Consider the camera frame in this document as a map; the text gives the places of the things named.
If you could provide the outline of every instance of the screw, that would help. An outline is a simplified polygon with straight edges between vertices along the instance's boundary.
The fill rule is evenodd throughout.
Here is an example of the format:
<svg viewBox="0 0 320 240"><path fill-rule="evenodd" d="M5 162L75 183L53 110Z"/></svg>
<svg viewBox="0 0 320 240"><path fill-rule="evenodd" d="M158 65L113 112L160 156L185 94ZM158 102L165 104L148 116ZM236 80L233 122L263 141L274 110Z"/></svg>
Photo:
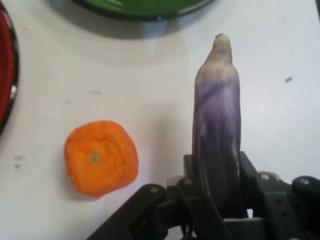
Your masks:
<svg viewBox="0 0 320 240"><path fill-rule="evenodd" d="M270 176L268 174L265 174L265 173L261 174L260 177L261 177L262 180L269 180L270 179Z"/></svg>
<svg viewBox="0 0 320 240"><path fill-rule="evenodd" d="M185 179L185 180L183 181L183 183L186 184L186 185L191 185L191 184L192 184L192 181L187 178L187 179Z"/></svg>
<svg viewBox="0 0 320 240"><path fill-rule="evenodd" d="M305 184L305 185L307 185L307 184L309 184L310 182L309 182L309 180L307 179L307 178L300 178L300 180L299 180L299 182L301 183L301 184Z"/></svg>
<svg viewBox="0 0 320 240"><path fill-rule="evenodd" d="M152 192L153 194L159 192L159 188L153 186L151 189L150 189L150 192Z"/></svg>

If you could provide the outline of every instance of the toy fruit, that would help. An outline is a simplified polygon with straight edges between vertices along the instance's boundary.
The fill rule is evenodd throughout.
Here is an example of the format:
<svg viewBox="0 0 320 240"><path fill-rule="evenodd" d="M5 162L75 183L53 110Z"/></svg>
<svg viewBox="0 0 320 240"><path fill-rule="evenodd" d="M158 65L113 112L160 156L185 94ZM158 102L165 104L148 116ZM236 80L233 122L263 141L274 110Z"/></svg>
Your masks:
<svg viewBox="0 0 320 240"><path fill-rule="evenodd" d="M99 198L132 183L138 175L138 154L122 126L96 121L76 128L67 138L64 157L76 190Z"/></svg>

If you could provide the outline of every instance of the toy vegetable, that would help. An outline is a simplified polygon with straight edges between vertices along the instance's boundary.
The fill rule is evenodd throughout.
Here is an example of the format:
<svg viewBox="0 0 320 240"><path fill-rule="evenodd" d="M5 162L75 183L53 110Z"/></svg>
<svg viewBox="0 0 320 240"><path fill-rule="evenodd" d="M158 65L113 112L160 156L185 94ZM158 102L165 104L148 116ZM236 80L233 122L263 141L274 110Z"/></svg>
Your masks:
<svg viewBox="0 0 320 240"><path fill-rule="evenodd" d="M138 175L134 142L118 123L96 121L76 128L67 138L64 156L76 190L99 198L132 183Z"/></svg>
<svg viewBox="0 0 320 240"><path fill-rule="evenodd" d="M242 218L240 84L227 35L215 37L194 85L192 154L203 190L223 218Z"/></svg>

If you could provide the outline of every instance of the purple eggplant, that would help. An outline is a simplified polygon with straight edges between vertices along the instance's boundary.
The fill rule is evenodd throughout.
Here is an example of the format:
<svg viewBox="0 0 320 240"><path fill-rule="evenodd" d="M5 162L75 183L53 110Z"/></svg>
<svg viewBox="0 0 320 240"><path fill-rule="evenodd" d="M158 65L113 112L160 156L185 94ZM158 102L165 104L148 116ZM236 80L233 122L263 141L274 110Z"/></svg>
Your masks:
<svg viewBox="0 0 320 240"><path fill-rule="evenodd" d="M240 183L240 82L227 35L215 37L194 84L192 154L223 218L246 216Z"/></svg>

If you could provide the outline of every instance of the stain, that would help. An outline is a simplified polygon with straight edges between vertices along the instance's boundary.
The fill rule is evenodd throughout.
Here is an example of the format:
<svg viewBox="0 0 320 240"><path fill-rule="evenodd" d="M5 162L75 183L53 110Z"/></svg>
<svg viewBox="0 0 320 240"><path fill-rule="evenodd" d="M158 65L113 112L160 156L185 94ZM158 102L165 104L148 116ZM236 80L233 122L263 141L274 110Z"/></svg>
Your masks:
<svg viewBox="0 0 320 240"><path fill-rule="evenodd" d="M24 155L17 155L17 156L14 156L14 160L16 161L22 161L22 160L25 160L26 157Z"/></svg>
<svg viewBox="0 0 320 240"><path fill-rule="evenodd" d="M91 94L91 95L101 95L102 92L97 91L97 90L91 90L91 91L88 91L88 94Z"/></svg>
<svg viewBox="0 0 320 240"><path fill-rule="evenodd" d="M72 102L72 101L64 100L64 103L65 103L65 104L68 104L68 105L70 105L70 106L75 106L75 103Z"/></svg>
<svg viewBox="0 0 320 240"><path fill-rule="evenodd" d="M284 80L285 83L288 83L288 82L291 82L291 81L292 81L292 76L289 76Z"/></svg>
<svg viewBox="0 0 320 240"><path fill-rule="evenodd" d="M15 172L17 172L21 167L21 164L14 164Z"/></svg>

